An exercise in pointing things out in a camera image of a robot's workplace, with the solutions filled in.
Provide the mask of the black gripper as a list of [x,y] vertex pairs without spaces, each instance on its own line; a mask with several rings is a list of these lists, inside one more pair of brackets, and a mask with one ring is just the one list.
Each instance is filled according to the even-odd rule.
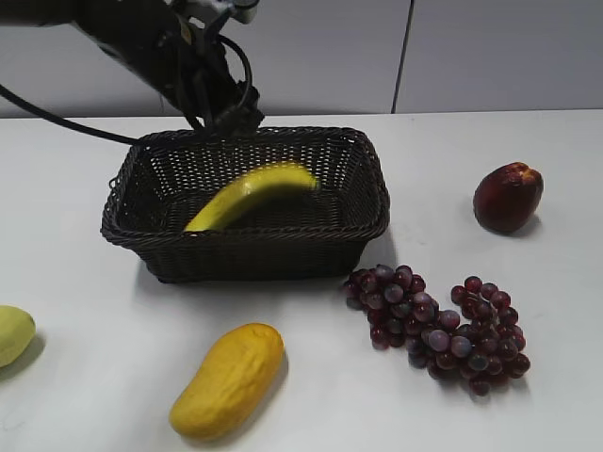
[[253,19],[252,8],[144,8],[140,77],[198,132],[237,136],[263,120],[251,63],[221,34],[226,23]]

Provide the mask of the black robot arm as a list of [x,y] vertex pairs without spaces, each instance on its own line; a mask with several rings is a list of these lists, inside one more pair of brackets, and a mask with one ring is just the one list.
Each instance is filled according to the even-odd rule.
[[3,26],[69,24],[158,92],[202,136],[247,135],[264,119],[251,64],[220,32],[254,1],[4,1]]

